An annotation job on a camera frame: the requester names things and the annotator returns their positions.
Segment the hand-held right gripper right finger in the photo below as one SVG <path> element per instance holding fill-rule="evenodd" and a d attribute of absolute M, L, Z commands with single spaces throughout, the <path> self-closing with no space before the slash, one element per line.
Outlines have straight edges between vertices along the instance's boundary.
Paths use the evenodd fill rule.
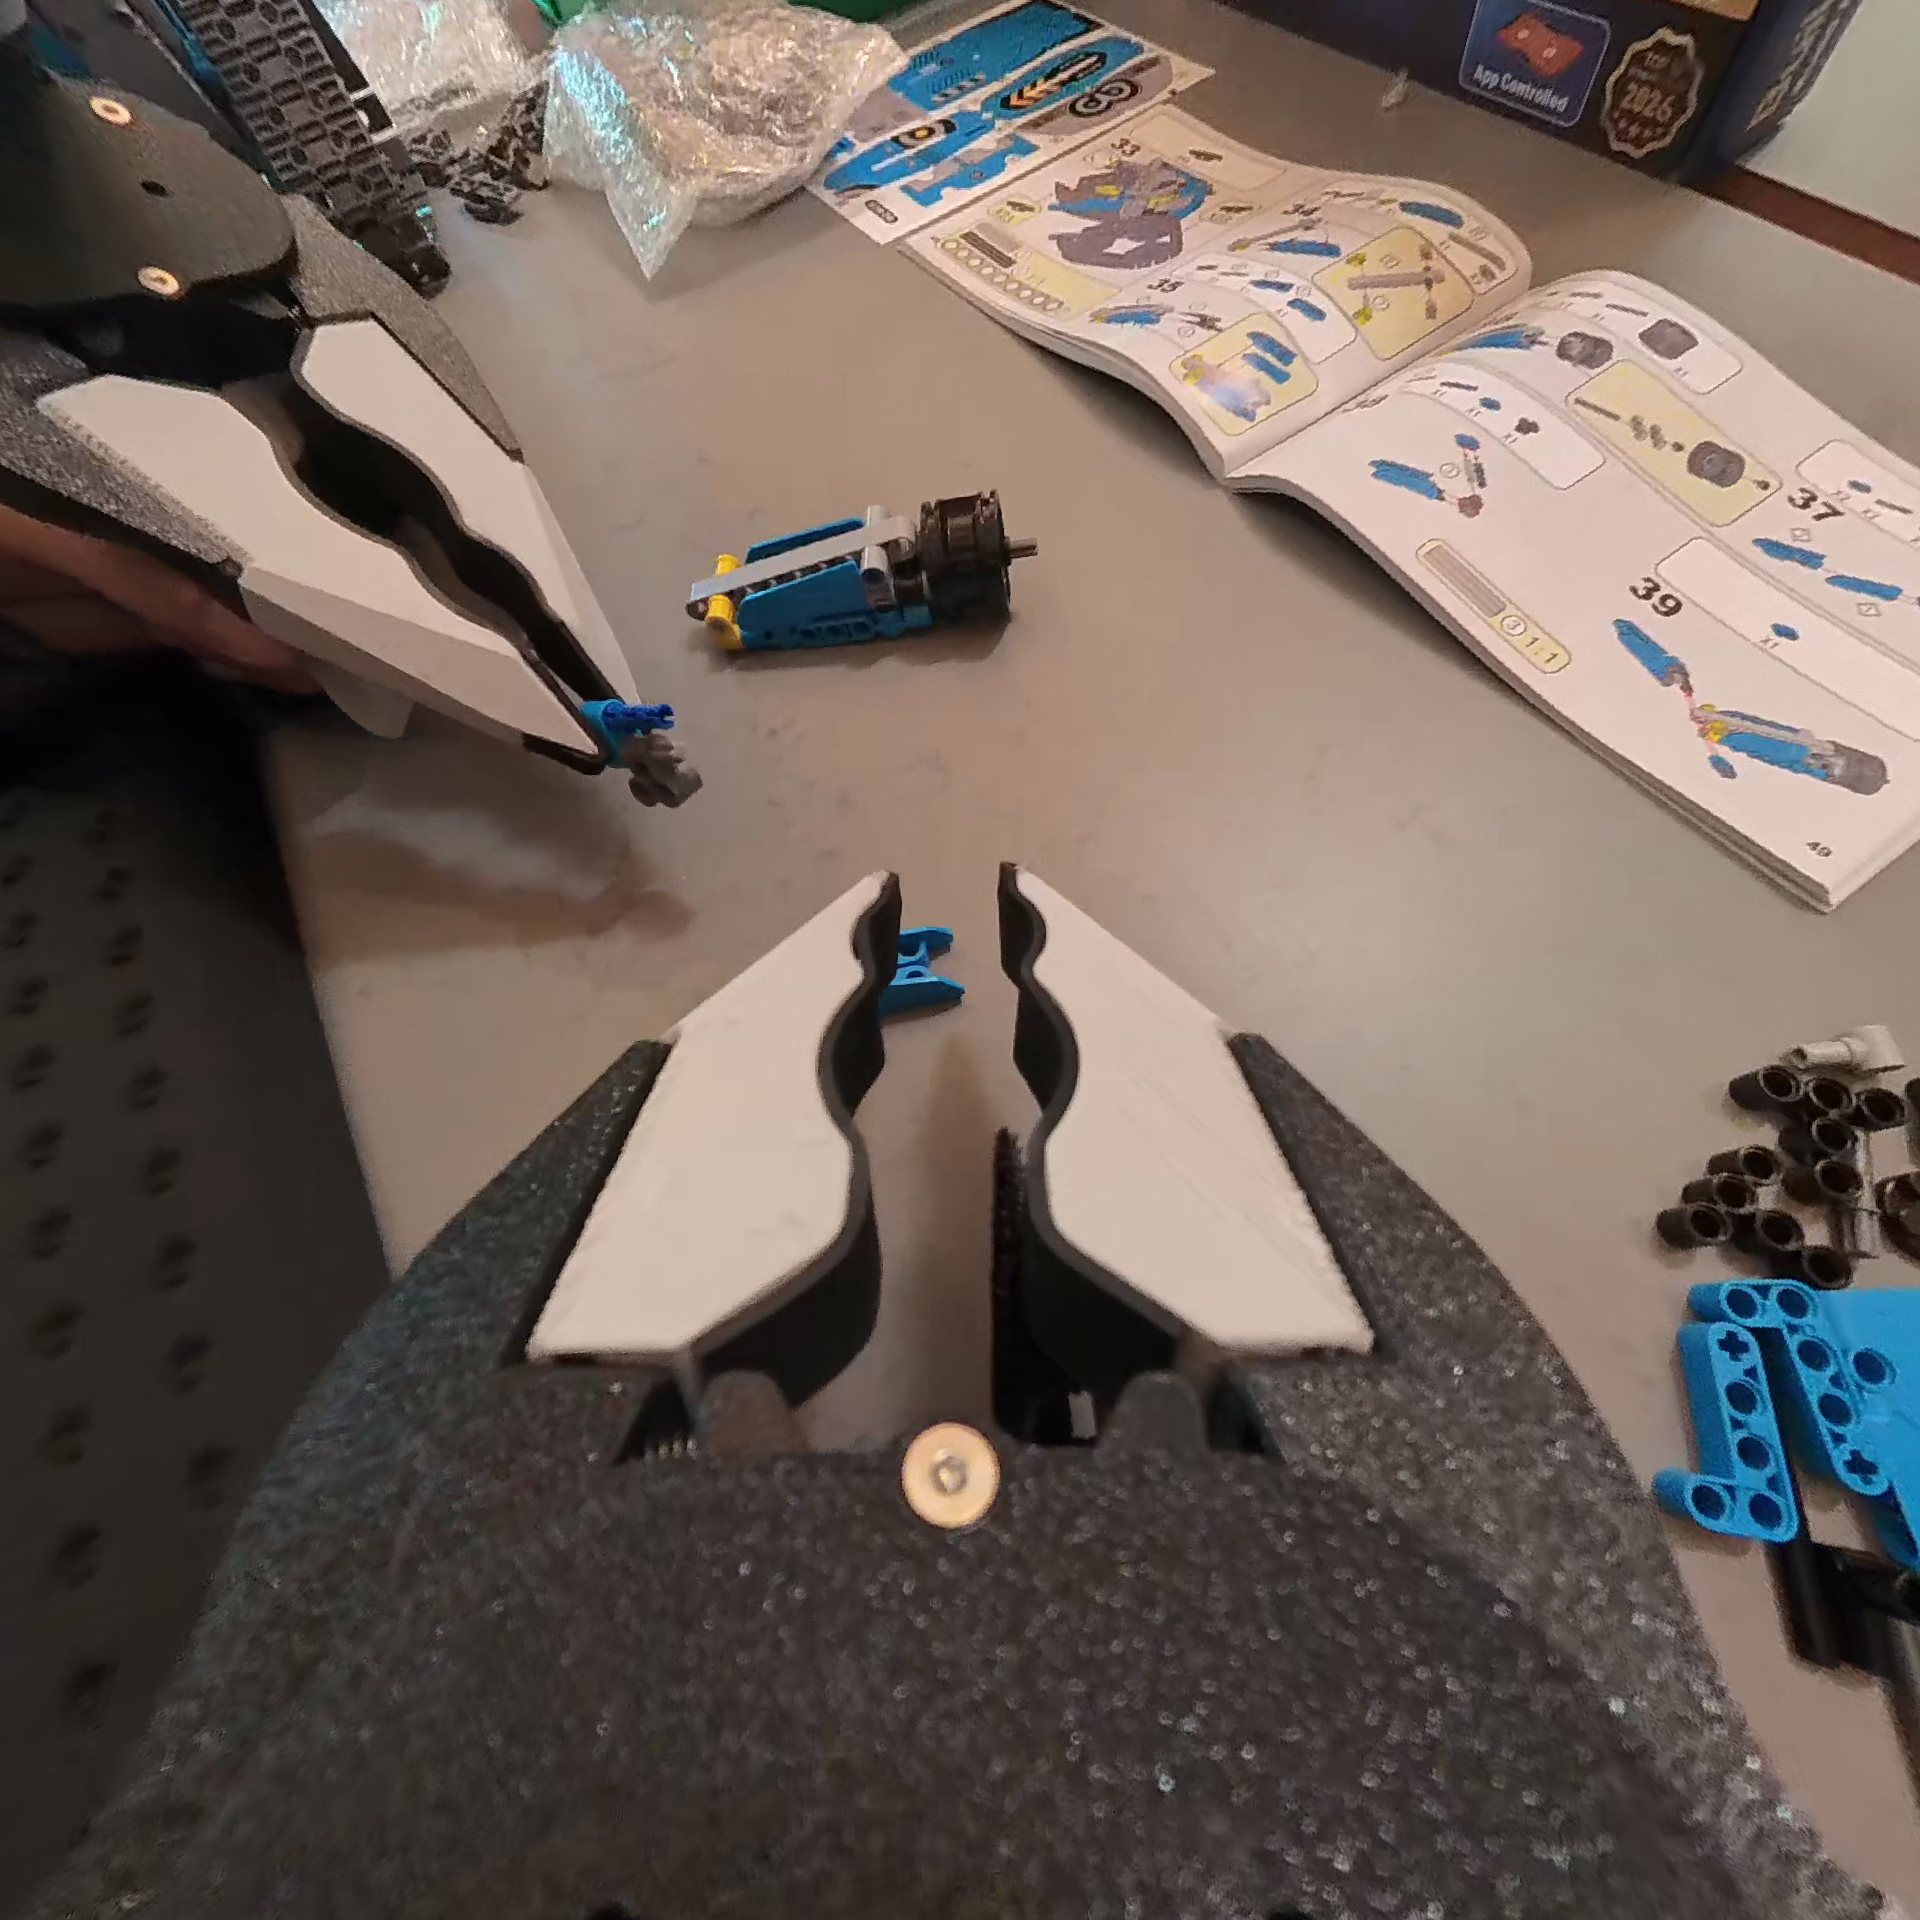
<path fill-rule="evenodd" d="M 1023 1151 L 1022 1318 L 1048 1357 L 1368 1353 L 1376 1331 L 1232 1031 L 1034 871 L 998 869 Z"/>

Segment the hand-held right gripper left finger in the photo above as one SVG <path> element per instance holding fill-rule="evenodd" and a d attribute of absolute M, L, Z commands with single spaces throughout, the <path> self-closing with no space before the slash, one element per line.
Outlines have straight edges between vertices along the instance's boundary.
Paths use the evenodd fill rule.
<path fill-rule="evenodd" d="M 525 1339 L 531 1362 L 694 1369 L 856 1263 L 856 1109 L 885 1066 L 900 886 L 855 879 L 664 1035 Z"/>

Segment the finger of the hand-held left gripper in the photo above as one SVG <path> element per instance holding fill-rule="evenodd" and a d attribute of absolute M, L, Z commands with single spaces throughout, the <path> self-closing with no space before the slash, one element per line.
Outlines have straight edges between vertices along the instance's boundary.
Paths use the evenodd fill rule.
<path fill-rule="evenodd" d="M 498 636 L 568 713 L 636 705 L 608 615 L 540 482 L 376 319 L 309 332 L 291 366 L 296 473 L 352 529 Z"/>
<path fill-rule="evenodd" d="M 207 559 L 260 631 L 296 649 L 371 731 L 424 707 L 575 766 L 604 769 L 578 710 L 413 573 L 392 546 L 320 505 L 296 473 L 291 372 L 199 389 L 88 372 L 37 398 L 55 447 L 116 485 L 133 526 Z"/>

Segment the blue panel brick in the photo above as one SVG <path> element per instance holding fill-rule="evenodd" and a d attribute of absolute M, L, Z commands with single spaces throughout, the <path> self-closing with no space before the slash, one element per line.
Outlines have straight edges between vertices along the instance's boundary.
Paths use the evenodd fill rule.
<path fill-rule="evenodd" d="M 931 1018 L 963 1003 L 965 986 L 944 973 L 950 949 L 954 930 L 949 925 L 899 930 L 895 972 L 878 1001 L 883 1021 Z"/>

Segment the wheel and beam assembly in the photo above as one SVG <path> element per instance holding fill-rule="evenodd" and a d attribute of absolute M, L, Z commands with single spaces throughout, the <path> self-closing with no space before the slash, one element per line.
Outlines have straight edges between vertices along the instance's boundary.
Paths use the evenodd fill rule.
<path fill-rule="evenodd" d="M 1012 569 L 1040 553 L 1005 531 L 996 491 L 939 495 L 912 514 L 869 508 L 722 555 L 686 613 L 731 653 L 810 652 L 1002 621 Z"/>

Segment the pile of toy bricks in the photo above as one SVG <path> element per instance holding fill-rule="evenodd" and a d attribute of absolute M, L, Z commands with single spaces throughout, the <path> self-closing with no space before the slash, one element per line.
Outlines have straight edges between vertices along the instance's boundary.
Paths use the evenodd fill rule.
<path fill-rule="evenodd" d="M 1794 1652 L 1915 1710 L 1915 1073 L 1883 1023 L 1789 1046 L 1728 1103 L 1767 1125 L 1655 1218 L 1674 1253 L 1731 1257 L 1676 1334 L 1691 1460 L 1651 1491 L 1767 1549 Z"/>

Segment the grey desk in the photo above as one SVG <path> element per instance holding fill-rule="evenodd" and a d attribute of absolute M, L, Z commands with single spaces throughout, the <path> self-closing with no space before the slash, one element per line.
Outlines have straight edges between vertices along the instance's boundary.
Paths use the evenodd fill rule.
<path fill-rule="evenodd" d="M 872 1345 L 824 1447 L 987 1410 L 991 1140 L 1034 1115 L 996 958 L 1036 869 L 1269 1037 L 1496 1261 L 1636 1478 L 1678 1463 L 1691 1261 L 1651 1233 L 1736 1140 L 1725 1082 L 1886 1023 L 1915 1066 L 1915 858 L 1831 917 L 1647 801 L 1282 501 L 814 199 L 637 274 L 602 199 L 438 215 L 437 301 L 704 790 L 637 807 L 435 715 L 280 726 L 278 837 L 376 1228 L 402 1271 L 619 1046 L 855 877 L 946 924 L 959 1011 L 859 1111 Z M 722 555 L 996 491 L 1002 621 L 731 653 Z"/>

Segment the person's left hand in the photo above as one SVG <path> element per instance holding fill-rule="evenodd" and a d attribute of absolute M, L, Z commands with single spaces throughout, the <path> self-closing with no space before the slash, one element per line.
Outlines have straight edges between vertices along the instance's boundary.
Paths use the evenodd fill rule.
<path fill-rule="evenodd" d="M 3 508 L 3 628 L 43 655 L 171 649 L 223 682 L 320 686 L 294 649 L 144 551 Z"/>

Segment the distant toy brick models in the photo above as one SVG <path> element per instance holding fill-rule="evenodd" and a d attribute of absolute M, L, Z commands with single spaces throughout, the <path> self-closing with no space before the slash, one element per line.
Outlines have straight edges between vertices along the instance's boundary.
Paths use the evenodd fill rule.
<path fill-rule="evenodd" d="M 443 290 L 421 169 L 320 4 L 151 2 L 139 14 L 276 189 L 309 199 L 421 298 Z"/>

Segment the clear bag with black parts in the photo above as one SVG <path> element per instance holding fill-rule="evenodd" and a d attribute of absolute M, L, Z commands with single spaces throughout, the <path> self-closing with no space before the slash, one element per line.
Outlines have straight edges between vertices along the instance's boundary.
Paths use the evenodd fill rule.
<path fill-rule="evenodd" d="M 320 2 L 423 186 L 479 223 L 544 187 L 547 74 L 504 2 Z"/>

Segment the clear plastic bag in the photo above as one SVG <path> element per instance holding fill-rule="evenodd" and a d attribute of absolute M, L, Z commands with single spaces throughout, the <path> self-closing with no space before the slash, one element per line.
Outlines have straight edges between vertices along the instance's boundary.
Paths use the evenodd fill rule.
<path fill-rule="evenodd" d="M 908 52 L 875 22 L 773 2 L 592 4 L 544 47 L 544 164 L 606 203 L 639 277 L 694 229 L 802 189 Z"/>

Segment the sticker sheet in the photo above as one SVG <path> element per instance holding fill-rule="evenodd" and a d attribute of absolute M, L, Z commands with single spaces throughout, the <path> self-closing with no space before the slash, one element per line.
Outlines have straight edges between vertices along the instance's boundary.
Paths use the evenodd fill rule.
<path fill-rule="evenodd" d="M 892 244 L 1212 78 L 1078 4 L 1003 4 L 915 51 L 807 191 Z"/>

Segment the instruction manual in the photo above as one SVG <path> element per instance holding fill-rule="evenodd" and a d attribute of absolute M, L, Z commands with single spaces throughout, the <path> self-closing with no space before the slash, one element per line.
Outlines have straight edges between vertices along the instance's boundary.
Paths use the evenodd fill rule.
<path fill-rule="evenodd" d="M 1514 691 L 1814 909 L 1917 839 L 1917 477 L 1631 273 L 1530 287 L 1446 186 L 1158 108 L 908 249 L 1367 551 Z"/>

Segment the robot kit box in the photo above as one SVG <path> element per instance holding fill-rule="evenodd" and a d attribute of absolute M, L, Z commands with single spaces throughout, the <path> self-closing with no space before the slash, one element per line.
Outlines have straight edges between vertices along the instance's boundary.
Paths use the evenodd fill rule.
<path fill-rule="evenodd" d="M 1674 182 L 1771 139 L 1859 2 L 1238 2 L 1272 27 Z"/>

